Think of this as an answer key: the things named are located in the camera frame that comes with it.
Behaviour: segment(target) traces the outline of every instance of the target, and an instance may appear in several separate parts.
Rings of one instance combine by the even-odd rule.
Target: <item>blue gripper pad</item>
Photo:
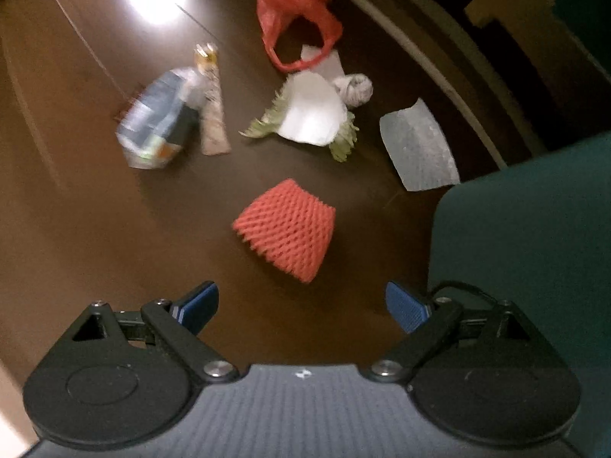
[[[394,282],[386,284],[386,308],[406,333],[424,324],[432,313],[430,305],[423,298],[418,298]]]
[[[194,336],[212,320],[219,308],[219,289],[207,281],[193,289],[187,296],[172,304],[172,317]]]

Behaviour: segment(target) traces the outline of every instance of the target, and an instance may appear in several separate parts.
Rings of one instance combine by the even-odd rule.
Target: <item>metal bolt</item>
[[[396,376],[402,369],[401,365],[392,360],[379,360],[372,365],[372,372],[381,377]]]
[[[438,305],[444,305],[445,303],[451,303],[452,299],[447,296],[440,296],[439,298],[435,298],[435,303]]]
[[[204,372],[210,377],[225,377],[233,370],[233,365],[225,360],[210,361],[204,365]]]

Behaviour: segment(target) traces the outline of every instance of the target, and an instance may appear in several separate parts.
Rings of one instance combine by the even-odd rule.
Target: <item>wooden table surface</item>
[[[375,93],[357,109],[356,149],[241,137],[285,79],[268,60],[256,0],[181,0],[147,20],[130,0],[3,0],[0,23],[0,359],[22,383],[96,299],[116,310],[176,298],[215,280],[217,316],[201,337],[249,363],[371,363],[401,338],[384,286],[424,287],[433,212],[445,189],[407,193],[379,118],[422,97],[442,126],[462,180],[495,165],[431,79],[347,0],[337,49]],[[278,52],[292,60],[316,29],[296,22]],[[194,136],[166,169],[130,169],[113,114],[138,84],[192,64],[198,42],[220,50],[231,154],[205,157]],[[337,209],[334,236],[309,285],[274,269],[231,230],[255,197],[292,177]]]

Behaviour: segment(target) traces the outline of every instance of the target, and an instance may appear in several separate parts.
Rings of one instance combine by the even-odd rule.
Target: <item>teal chair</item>
[[[429,289],[447,280],[528,315],[582,385],[568,441],[609,458],[611,134],[451,189],[435,214]]]

